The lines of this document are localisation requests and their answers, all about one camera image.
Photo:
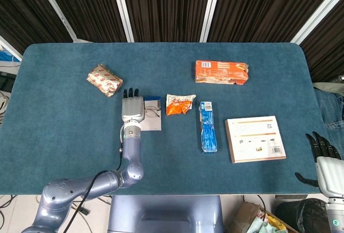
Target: black curtain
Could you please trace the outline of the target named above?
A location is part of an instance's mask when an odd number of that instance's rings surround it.
[[[207,0],[126,0],[134,40],[197,42]]]
[[[71,42],[48,0],[0,0],[0,35],[21,54],[33,43]]]
[[[290,41],[323,0],[218,0],[208,41]]]
[[[300,44],[314,82],[344,75],[344,0]]]
[[[126,42],[116,0],[56,0],[79,39]]]

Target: barcode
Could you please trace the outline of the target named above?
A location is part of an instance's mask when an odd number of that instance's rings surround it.
[[[211,107],[211,102],[210,101],[206,101],[204,103],[204,110],[205,111],[212,111],[213,110],[212,107]]]
[[[201,66],[202,66],[202,68],[210,68],[211,63],[210,62],[202,62]]]
[[[281,153],[281,150],[279,148],[273,148],[273,154]]]

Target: teal tablecloth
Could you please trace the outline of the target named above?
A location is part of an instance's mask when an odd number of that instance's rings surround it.
[[[196,84],[196,60],[249,64],[244,86]],[[123,78],[107,98],[86,81],[97,64]],[[305,138],[326,136],[305,56],[291,43],[47,43],[30,46],[0,129],[0,194],[39,194],[56,178],[93,176],[119,162],[124,88],[144,96],[196,94],[186,115],[162,116],[142,133],[145,176],[118,194],[310,193],[315,178]],[[202,154],[198,105],[212,101],[218,152]],[[232,164],[225,119],[275,115],[287,159]]]

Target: jeans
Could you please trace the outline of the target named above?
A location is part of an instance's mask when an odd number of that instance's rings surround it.
[[[336,93],[315,89],[317,101],[324,121],[329,142],[344,158],[344,97]]]

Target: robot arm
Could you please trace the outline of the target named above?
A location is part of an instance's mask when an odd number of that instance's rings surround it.
[[[306,134],[314,161],[318,180],[303,178],[299,173],[295,176],[303,183],[319,187],[321,193],[328,197],[326,204],[329,227],[332,233],[344,232],[344,161],[337,149],[318,133]]]
[[[123,158],[127,166],[121,171],[102,171],[96,177],[84,179],[58,179],[47,184],[42,192],[36,218],[22,233],[56,233],[68,216],[70,206],[78,196],[85,196],[92,182],[86,200],[109,194],[118,188],[127,188],[144,176],[141,164],[141,126],[144,119],[144,100],[139,90],[124,90],[122,102]]]

